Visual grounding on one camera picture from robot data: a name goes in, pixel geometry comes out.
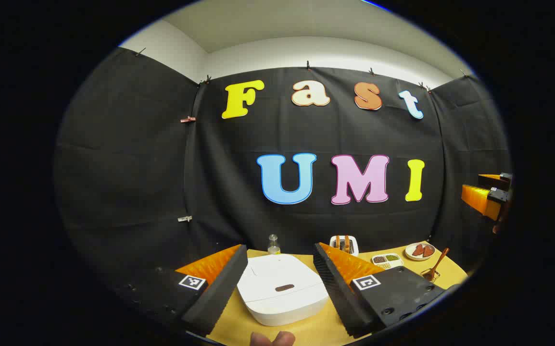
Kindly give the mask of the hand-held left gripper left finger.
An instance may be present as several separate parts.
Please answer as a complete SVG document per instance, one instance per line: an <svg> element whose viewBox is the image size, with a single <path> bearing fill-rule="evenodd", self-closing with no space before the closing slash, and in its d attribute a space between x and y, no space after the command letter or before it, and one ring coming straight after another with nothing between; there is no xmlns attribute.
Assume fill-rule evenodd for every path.
<svg viewBox="0 0 555 346"><path fill-rule="evenodd" d="M209 335L247 267L246 245L235 245L179 269L145 270L115 291L171 331Z"/></svg>

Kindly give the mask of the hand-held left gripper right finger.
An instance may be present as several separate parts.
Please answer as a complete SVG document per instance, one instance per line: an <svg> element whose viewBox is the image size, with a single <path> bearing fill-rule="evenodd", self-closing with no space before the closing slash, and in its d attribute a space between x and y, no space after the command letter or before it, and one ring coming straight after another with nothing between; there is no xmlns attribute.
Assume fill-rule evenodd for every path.
<svg viewBox="0 0 555 346"><path fill-rule="evenodd" d="M404 266L383 269L324 243L314 265L348 335L391 329L436 304L445 289Z"/></svg>

